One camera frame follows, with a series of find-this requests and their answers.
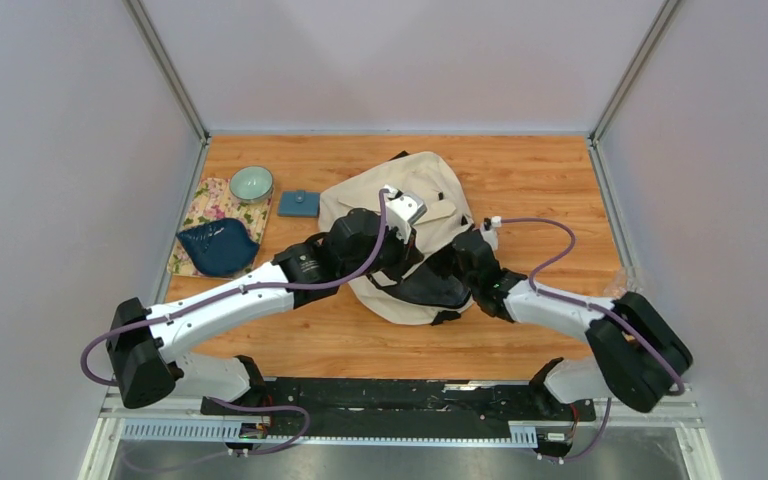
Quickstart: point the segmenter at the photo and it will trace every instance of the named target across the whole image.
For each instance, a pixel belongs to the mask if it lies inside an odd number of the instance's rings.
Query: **wooden table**
[[[540,216],[575,230],[579,242],[541,282],[600,295],[619,268],[602,198],[581,137],[517,136],[226,136],[215,137],[203,177],[231,178],[247,165],[275,177],[275,208],[256,264],[317,232],[315,219],[279,217],[282,191],[321,192],[402,150],[430,150],[455,170],[476,219]],[[567,244],[549,225],[500,231],[502,266],[528,273]],[[167,301],[222,280],[173,277]],[[512,325],[477,306],[439,326],[403,326],[367,310],[344,287],[326,300],[262,318],[213,338],[198,353],[244,354],[266,376],[515,380],[529,379],[548,360],[579,358],[589,348],[548,329]]]

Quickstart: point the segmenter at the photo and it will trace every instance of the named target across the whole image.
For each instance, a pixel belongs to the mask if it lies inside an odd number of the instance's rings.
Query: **canvas bag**
[[[472,305],[469,290],[453,277],[445,281],[434,277],[428,265],[422,265],[430,258],[434,262],[433,254],[442,255],[441,249],[455,235],[471,228],[473,219],[455,172],[436,153],[396,158],[324,191],[319,199],[319,229],[329,231],[353,208],[380,213],[378,190],[384,185],[415,194],[425,202],[428,210],[414,225],[416,247],[425,259],[413,266],[399,285],[394,286],[379,273],[374,278],[384,290],[366,277],[352,280],[349,286],[361,303],[393,323],[426,325],[457,318]]]

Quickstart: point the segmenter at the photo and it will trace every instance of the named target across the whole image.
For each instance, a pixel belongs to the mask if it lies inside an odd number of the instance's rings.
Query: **white wall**
[[[605,151],[723,478],[767,478],[768,1],[685,2]]]
[[[144,0],[211,130],[589,131],[662,0]]]
[[[0,1],[0,478],[75,478],[78,355],[152,293],[196,156],[121,2]]]

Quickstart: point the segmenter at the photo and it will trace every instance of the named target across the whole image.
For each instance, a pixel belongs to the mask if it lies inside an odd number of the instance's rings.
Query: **light green bowl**
[[[231,177],[231,193],[243,203],[260,203],[272,194],[272,173],[263,167],[246,167]]]

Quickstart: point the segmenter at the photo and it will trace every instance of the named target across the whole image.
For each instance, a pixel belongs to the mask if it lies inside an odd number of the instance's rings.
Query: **placemat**
[[[193,195],[193,201],[190,202],[190,208],[187,210],[187,217],[181,225],[181,230],[186,230],[203,223],[212,222],[222,218],[236,218],[243,222],[249,237],[255,243],[260,244],[263,239],[263,232],[266,230],[266,220],[269,219],[269,209],[272,207],[272,196],[266,200],[251,205],[242,203],[231,193],[230,182],[224,178],[206,178],[196,189]],[[254,265],[237,272],[232,278],[240,277],[249,273]],[[183,275],[185,277],[205,277],[203,273],[196,270],[193,266],[190,256],[184,251],[181,242],[175,240],[175,248],[172,249],[172,255],[166,264],[166,269],[173,275]]]

